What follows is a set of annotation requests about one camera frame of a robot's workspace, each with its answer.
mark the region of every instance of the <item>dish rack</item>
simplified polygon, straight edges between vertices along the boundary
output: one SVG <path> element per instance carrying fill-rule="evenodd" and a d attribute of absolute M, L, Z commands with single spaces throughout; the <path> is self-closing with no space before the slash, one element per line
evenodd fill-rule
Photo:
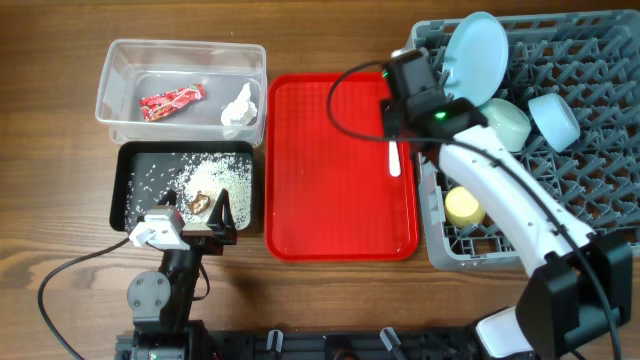
<path fill-rule="evenodd" d="M 640 254 L 640 13 L 598 11 L 499 17 L 509 41 L 505 78 L 494 95 L 528 112 L 529 99 L 558 93 L 572 108 L 581 136 L 556 153 L 532 122 L 522 165 L 566 209 L 596 231 L 634 232 Z M 444 84 L 442 61 L 462 19 L 415 24 L 405 48 L 426 47 Z M 441 270 L 518 263 L 499 227 L 458 229 L 443 198 L 456 186 L 420 158 L 418 186 L 429 260 Z"/>

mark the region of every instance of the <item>candy wrapper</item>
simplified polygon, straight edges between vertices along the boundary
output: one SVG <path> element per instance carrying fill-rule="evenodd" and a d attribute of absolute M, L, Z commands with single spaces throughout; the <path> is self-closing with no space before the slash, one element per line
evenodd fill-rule
<path fill-rule="evenodd" d="M 204 99 L 205 96 L 202 85 L 193 84 L 186 88 L 143 98 L 140 100 L 140 110 L 145 121 L 156 121 L 191 102 Z"/>

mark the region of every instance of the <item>small robot arm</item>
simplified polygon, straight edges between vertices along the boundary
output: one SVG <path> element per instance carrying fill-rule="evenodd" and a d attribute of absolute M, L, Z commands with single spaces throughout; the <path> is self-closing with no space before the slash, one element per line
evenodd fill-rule
<path fill-rule="evenodd" d="M 419 144 L 412 147 L 414 151 L 430 145 L 418 138 L 444 140 L 447 144 L 440 148 L 439 167 L 478 199 L 509 239 L 530 277 L 517 306 L 475 324 L 474 335 L 487 357 L 509 358 L 533 350 L 542 358 L 555 359 L 610 329 L 594 291 L 594 279 L 584 273 L 584 263 L 540 203 L 504 171 L 505 167 L 553 212 L 595 269 L 615 324 L 628 322 L 632 253 L 622 236 L 600 236 L 566 211 L 504 148 L 477 108 L 464 98 L 447 101 L 425 49 L 395 55 L 383 65 L 392 94 L 392 99 L 385 100 L 385 135 L 413 138 L 416 141 L 412 142 Z M 495 160 L 452 142 L 484 151 L 501 167 Z"/>
<path fill-rule="evenodd" d="M 223 189 L 213 205 L 206 230 L 187 230 L 176 209 L 177 194 L 169 190 L 131 232 L 135 246 L 148 244 L 163 251 L 157 271 L 136 276 L 127 291 L 133 310 L 134 335 L 129 350 L 117 359 L 219 359 L 219 348 L 202 321 L 190 321 L 189 313 L 205 255 L 222 255 L 224 245 L 235 245 L 237 233 L 229 194 Z"/>

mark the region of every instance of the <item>food scrap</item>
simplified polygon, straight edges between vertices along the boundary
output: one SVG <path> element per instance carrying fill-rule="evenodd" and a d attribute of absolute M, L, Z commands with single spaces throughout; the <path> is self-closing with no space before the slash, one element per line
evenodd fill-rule
<path fill-rule="evenodd" d="M 244 84 L 238 97 L 222 110 L 220 121 L 224 126 L 245 126 L 258 114 L 251 100 L 250 83 Z"/>
<path fill-rule="evenodd" d="M 189 208 L 191 212 L 195 215 L 202 214 L 207 208 L 211 205 L 211 199 L 198 191 L 196 198 L 193 199 L 191 203 L 189 203 Z"/>
<path fill-rule="evenodd" d="M 204 99 L 205 96 L 202 84 L 193 84 L 186 88 L 142 98 L 140 100 L 140 110 L 142 110 L 142 116 L 145 121 L 156 121 L 178 111 L 191 102 Z"/>

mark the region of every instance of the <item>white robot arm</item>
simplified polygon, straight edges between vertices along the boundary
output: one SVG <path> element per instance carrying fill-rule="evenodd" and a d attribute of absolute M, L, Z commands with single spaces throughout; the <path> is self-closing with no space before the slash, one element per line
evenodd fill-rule
<path fill-rule="evenodd" d="M 476 146 L 500 159 L 557 213 L 578 246 L 587 244 L 587 234 L 593 232 L 591 227 L 563 209 L 504 149 L 492 128 L 476 125 L 455 135 L 454 140 Z M 572 251 L 522 187 L 485 157 L 455 145 L 444 145 L 439 163 L 445 174 L 467 188 L 485 207 L 513 245 L 529 276 L 546 264 L 546 254 L 555 252 L 562 256 Z M 481 320 L 476 333 L 489 355 L 495 358 L 533 350 L 520 330 L 515 307 Z"/>
<path fill-rule="evenodd" d="M 617 339 L 616 326 L 631 318 L 632 255 L 622 236 L 595 234 L 513 158 L 477 108 L 448 101 L 428 51 L 397 54 L 383 68 L 392 99 L 383 112 L 387 136 L 377 140 L 406 135 L 419 151 L 444 144 L 439 167 L 478 199 L 530 277 L 516 307 L 475 325 L 487 355 L 557 358 L 609 331 Z M 619 356 L 615 340 L 614 347 Z"/>

